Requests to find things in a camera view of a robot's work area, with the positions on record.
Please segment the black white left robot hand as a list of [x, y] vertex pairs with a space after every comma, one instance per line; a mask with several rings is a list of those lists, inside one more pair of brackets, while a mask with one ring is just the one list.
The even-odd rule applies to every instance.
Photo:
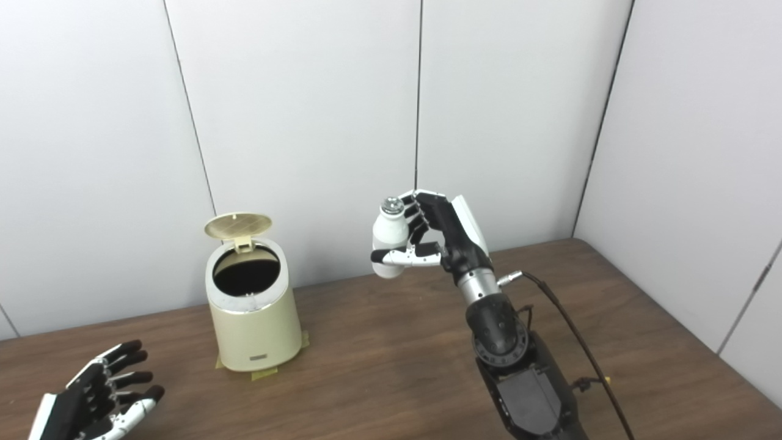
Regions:
[[61, 392], [42, 396], [28, 438], [123, 439], [165, 395], [159, 385], [128, 390], [153, 381], [152, 372], [125, 371], [147, 358], [141, 340], [118, 343], [93, 357]]

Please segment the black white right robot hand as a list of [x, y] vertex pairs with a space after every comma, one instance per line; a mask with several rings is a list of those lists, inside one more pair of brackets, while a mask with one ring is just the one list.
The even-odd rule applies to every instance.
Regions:
[[385, 198], [372, 228], [370, 261], [390, 279], [408, 267], [441, 266], [455, 279], [492, 268], [487, 244], [467, 205], [438, 192], [414, 189]]

